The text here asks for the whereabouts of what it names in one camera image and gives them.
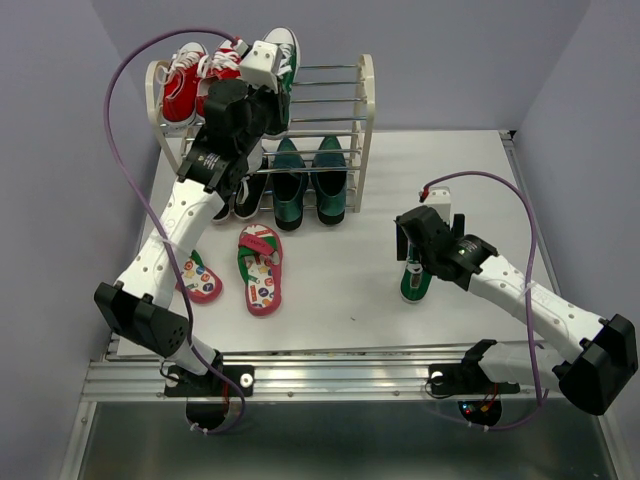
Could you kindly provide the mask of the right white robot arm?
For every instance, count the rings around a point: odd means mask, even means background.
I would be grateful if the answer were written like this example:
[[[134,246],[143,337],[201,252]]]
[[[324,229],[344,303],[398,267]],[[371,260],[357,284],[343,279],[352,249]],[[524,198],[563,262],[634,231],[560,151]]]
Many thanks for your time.
[[[416,207],[395,224],[428,274],[497,306],[544,343],[481,340],[458,363],[434,365],[435,395],[484,394],[492,387],[513,393],[538,385],[601,416],[637,372],[636,331],[626,317],[588,312],[528,281],[495,247],[475,235],[460,235],[432,207]]]

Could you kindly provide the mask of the pink patterned sandal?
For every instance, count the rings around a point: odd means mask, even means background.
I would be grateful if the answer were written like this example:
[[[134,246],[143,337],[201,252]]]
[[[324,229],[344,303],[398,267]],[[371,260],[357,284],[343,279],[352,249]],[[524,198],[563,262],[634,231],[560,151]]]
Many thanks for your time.
[[[253,316],[268,316],[282,301],[280,238],[270,227],[252,223],[241,231],[237,248],[237,265],[244,282],[247,309]]]
[[[196,250],[191,252],[181,269],[181,279],[190,301],[196,304],[215,301],[223,290],[221,279],[205,264]]]

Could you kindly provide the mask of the dark green loafer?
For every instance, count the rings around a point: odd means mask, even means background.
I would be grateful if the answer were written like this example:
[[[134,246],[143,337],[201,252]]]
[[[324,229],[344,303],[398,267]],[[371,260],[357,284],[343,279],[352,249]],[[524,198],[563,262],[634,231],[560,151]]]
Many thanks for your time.
[[[346,209],[347,170],[342,146],[336,136],[325,137],[312,160],[319,169],[311,174],[319,220],[329,226],[343,221]]]
[[[272,197],[276,225],[283,231],[299,228],[304,216],[304,196],[309,177],[301,172],[306,165],[295,144],[288,138],[280,141],[272,168]]]

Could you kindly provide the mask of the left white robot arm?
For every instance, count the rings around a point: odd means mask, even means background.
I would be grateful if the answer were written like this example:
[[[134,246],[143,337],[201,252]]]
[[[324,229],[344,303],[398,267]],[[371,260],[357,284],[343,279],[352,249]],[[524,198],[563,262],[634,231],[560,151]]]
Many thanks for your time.
[[[114,284],[101,283],[94,300],[109,327],[188,371],[199,393],[215,392],[223,371],[215,351],[193,335],[193,317],[170,309],[182,289],[181,270],[211,220],[257,170],[264,135],[288,127],[290,95],[252,87],[240,79],[214,83],[204,105],[205,121],[183,159],[167,205],[129,267]]]

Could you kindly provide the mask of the green canvas sneaker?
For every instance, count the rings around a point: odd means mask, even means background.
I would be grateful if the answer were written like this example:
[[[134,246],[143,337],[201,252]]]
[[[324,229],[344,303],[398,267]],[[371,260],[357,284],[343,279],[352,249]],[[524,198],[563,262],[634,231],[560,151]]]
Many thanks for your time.
[[[432,276],[423,269],[419,252],[414,246],[410,246],[400,282],[401,298],[412,304],[421,302],[426,296],[431,280]]]
[[[277,27],[269,31],[263,40],[277,45],[281,52],[281,59],[276,74],[280,91],[284,93],[284,128],[277,132],[268,132],[269,139],[279,139],[288,131],[290,118],[290,102],[293,83],[300,67],[300,47],[294,32],[287,27]]]

